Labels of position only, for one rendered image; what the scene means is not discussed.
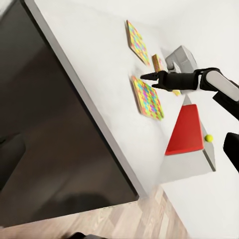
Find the jigsaw puzzle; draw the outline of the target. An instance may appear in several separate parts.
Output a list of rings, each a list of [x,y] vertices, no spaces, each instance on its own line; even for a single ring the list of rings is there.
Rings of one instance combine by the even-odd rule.
[[[131,76],[142,115],[161,121],[165,116],[157,92],[153,87]]]
[[[129,20],[126,20],[126,23],[131,48],[146,63],[147,66],[150,66],[147,49],[145,44],[142,42],[143,38],[138,33],[138,31],[133,27],[133,25],[129,22]]]

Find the board game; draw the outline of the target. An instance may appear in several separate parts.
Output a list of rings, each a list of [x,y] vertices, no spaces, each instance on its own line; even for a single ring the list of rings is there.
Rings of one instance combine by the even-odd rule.
[[[168,72],[166,64],[162,61],[162,59],[157,54],[152,56],[152,60],[153,60],[155,72],[158,72],[161,70],[165,70],[166,72]],[[180,90],[173,90],[173,93],[176,96],[181,94]]]

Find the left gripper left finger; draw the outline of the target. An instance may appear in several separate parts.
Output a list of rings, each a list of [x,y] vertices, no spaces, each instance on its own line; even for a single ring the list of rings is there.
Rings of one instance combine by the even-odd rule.
[[[21,132],[0,138],[0,192],[26,152]]]

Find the tennis ball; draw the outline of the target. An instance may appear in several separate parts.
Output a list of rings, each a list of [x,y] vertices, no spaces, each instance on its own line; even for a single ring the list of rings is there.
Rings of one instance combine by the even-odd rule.
[[[206,140],[207,142],[212,142],[212,141],[213,141],[213,136],[210,135],[210,134],[208,134],[208,135],[205,136],[205,140]]]

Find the toy box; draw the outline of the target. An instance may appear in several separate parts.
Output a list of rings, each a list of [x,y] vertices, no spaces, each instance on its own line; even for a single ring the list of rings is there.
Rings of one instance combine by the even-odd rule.
[[[179,46],[172,54],[170,54],[166,59],[167,65],[170,63],[175,62],[177,66],[180,68],[181,73],[194,73],[198,66],[195,62],[194,57],[192,56],[191,52],[186,49],[184,46]],[[199,92],[199,84],[201,81],[201,75],[199,75],[199,82],[197,91]],[[181,94],[190,94],[195,93],[194,90],[180,90]]]

